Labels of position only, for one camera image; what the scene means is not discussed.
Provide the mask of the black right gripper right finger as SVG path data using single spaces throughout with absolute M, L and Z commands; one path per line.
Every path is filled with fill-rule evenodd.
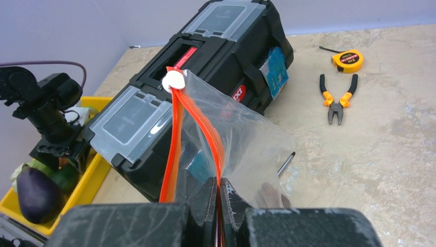
M 381 246 L 371 222 L 351 208 L 253 208 L 221 179 L 224 246 Z

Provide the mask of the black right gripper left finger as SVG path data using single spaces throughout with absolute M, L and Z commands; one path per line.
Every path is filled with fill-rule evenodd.
M 213 246 L 216 178 L 187 202 L 90 204 L 62 216 L 46 246 Z

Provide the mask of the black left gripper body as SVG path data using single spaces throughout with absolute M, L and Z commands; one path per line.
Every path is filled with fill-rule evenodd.
M 42 138 L 29 155 L 52 170 L 57 170 L 60 158 L 79 171 L 86 170 L 89 145 L 80 138 L 83 126 L 64 115 L 81 95 L 82 87 L 66 73 L 37 81 L 23 67 L 1 68 L 1 100 L 6 106 L 17 103 L 13 117 L 29 120 L 40 133 Z

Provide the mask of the clear zip top bag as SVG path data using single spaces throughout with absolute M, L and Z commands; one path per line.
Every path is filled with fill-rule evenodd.
M 161 203 L 187 202 L 216 178 L 213 246 L 224 246 L 221 179 L 253 208 L 291 206 L 277 172 L 295 151 L 293 137 L 187 69 L 167 67 L 162 87 L 172 99 L 172 130 Z

